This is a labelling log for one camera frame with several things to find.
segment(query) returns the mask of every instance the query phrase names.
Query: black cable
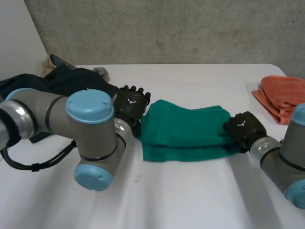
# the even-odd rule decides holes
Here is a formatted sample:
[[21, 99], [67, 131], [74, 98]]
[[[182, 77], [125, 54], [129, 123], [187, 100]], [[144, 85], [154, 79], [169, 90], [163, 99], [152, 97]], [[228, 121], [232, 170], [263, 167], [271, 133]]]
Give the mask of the black cable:
[[66, 146], [62, 151], [60, 151], [56, 156], [51, 158], [50, 160], [43, 162], [41, 164], [36, 163], [31, 166], [23, 165], [19, 162], [14, 161], [10, 158], [8, 154], [7, 148], [0, 151], [3, 159], [8, 163], [11, 167], [19, 170], [31, 170], [32, 172], [39, 171], [41, 169], [52, 167], [59, 162], [61, 162], [74, 148], [76, 147], [75, 141], [72, 141], [68, 146]]

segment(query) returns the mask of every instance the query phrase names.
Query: white logo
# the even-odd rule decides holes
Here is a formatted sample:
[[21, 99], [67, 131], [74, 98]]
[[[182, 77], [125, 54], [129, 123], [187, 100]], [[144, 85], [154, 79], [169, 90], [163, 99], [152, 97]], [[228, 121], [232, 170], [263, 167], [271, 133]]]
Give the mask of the white logo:
[[244, 126], [245, 123], [246, 123], [246, 120], [244, 120], [244, 122], [241, 124], [237, 124], [237, 126]]
[[136, 103], [137, 101], [130, 101], [129, 99], [127, 99], [128, 100], [128, 102], [130, 103], [130, 104], [134, 104], [134, 103]]

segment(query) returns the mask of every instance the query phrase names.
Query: folded towel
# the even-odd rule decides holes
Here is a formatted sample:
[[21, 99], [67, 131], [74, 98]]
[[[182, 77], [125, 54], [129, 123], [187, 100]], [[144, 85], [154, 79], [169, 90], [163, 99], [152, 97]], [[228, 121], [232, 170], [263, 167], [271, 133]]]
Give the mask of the folded towel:
[[295, 106], [305, 103], [305, 80], [270, 75], [262, 79], [261, 89], [252, 91], [278, 124], [288, 125]]
[[201, 161], [237, 153], [223, 130], [230, 114], [221, 106], [189, 110], [159, 100], [142, 117], [143, 159]]

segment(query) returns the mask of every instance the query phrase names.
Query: blue joint cap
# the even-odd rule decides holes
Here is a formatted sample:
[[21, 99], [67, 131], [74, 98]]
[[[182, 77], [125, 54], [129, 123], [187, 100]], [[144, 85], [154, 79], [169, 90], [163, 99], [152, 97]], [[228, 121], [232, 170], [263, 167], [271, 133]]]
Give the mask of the blue joint cap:
[[284, 195], [297, 208], [305, 209], [305, 179], [289, 186]]
[[290, 120], [296, 124], [305, 126], [305, 104], [299, 104], [295, 107]]
[[103, 191], [113, 180], [113, 176], [105, 169], [89, 165], [77, 165], [74, 171], [76, 182], [89, 190]]
[[10, 100], [13, 97], [13, 95], [16, 94], [17, 92], [26, 91], [26, 90], [36, 91], [36, 89], [34, 89], [34, 88], [19, 88], [19, 89], [16, 89], [16, 90], [10, 92], [8, 94], [8, 96], [6, 96], [5, 101]]
[[67, 100], [66, 111], [77, 122], [99, 124], [113, 116], [113, 105], [106, 92], [89, 89], [72, 94]]

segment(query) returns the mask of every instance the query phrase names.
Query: gray wall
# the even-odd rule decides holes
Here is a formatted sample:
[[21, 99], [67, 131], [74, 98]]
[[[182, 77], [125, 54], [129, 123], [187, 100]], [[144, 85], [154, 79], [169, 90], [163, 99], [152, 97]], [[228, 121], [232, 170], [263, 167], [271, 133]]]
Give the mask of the gray wall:
[[305, 0], [25, 0], [74, 64], [272, 63], [305, 76]]

